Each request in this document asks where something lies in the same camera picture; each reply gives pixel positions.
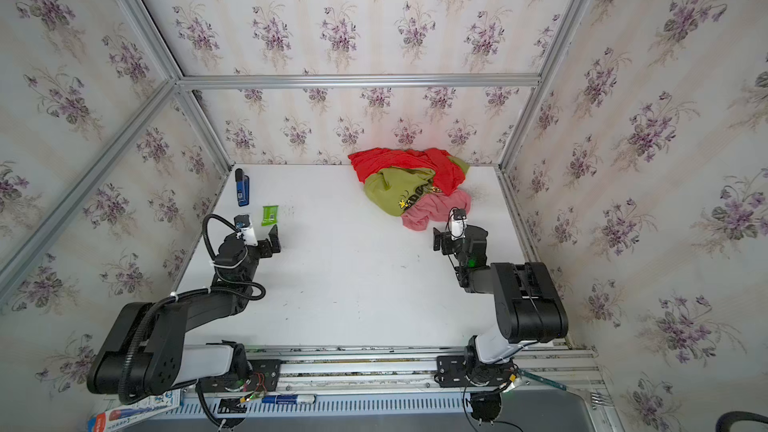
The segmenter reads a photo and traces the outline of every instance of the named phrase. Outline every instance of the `metal bracket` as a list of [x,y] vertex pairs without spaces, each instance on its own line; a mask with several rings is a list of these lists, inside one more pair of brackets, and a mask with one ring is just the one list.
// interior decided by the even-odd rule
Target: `metal bracket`
[[483,368],[483,373],[482,381],[475,378],[475,382],[472,382],[467,377],[467,363],[463,355],[440,355],[437,357],[435,382],[441,388],[495,388],[504,384],[512,376],[506,364],[487,365]]

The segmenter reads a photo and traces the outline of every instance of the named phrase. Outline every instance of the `green cloth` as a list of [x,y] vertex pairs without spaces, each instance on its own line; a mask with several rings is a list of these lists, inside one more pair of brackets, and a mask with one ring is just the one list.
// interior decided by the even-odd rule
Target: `green cloth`
[[469,170],[469,164],[467,164],[466,162],[464,162],[460,158],[454,157],[454,156],[448,156],[448,160],[450,160],[451,162],[455,163],[458,166],[458,168],[460,168],[462,170],[462,172],[464,172],[464,177],[466,177],[467,170]]
[[382,168],[368,176],[362,190],[381,210],[399,217],[416,203],[410,198],[414,195],[420,198],[431,190],[434,177],[435,171],[431,168]]

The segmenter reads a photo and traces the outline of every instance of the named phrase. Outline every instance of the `vent grille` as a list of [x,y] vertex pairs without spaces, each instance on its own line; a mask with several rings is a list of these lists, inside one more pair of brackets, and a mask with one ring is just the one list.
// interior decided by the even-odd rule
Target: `vent grille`
[[[317,396],[314,404],[262,404],[260,401],[248,404],[245,414],[217,414],[218,398],[209,399],[208,407],[218,418],[242,417],[317,417],[340,415],[380,414],[446,414],[464,412],[462,395],[459,392],[420,394],[378,394],[378,395],[331,395]],[[467,412],[471,411],[467,403]],[[205,418],[203,409],[195,396],[182,399],[179,408],[169,410],[152,419],[197,419]]]

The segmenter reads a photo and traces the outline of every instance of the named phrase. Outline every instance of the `pink cloth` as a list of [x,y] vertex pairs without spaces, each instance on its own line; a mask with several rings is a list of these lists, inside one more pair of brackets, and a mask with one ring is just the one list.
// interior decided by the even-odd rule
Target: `pink cloth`
[[402,224],[411,230],[426,230],[429,220],[446,223],[451,209],[464,208],[469,213],[472,198],[469,194],[457,188],[453,194],[427,194],[416,204],[406,210],[402,216]]

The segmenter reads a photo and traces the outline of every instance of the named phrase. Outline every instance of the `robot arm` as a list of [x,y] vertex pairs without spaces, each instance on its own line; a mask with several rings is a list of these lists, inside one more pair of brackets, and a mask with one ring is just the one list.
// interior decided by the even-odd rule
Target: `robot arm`
[[[207,222],[216,218],[235,232],[213,254]],[[242,344],[184,345],[187,331],[218,318],[236,315],[265,290],[252,282],[260,258],[280,252],[277,226],[270,239],[257,241],[248,216],[235,217],[237,226],[219,216],[203,221],[204,241],[214,261],[209,288],[172,294],[160,302],[133,302],[123,307],[91,370],[87,385],[93,394],[118,394],[123,404],[183,387],[199,378],[235,374],[245,379],[248,363]],[[252,295],[254,288],[260,293]]]

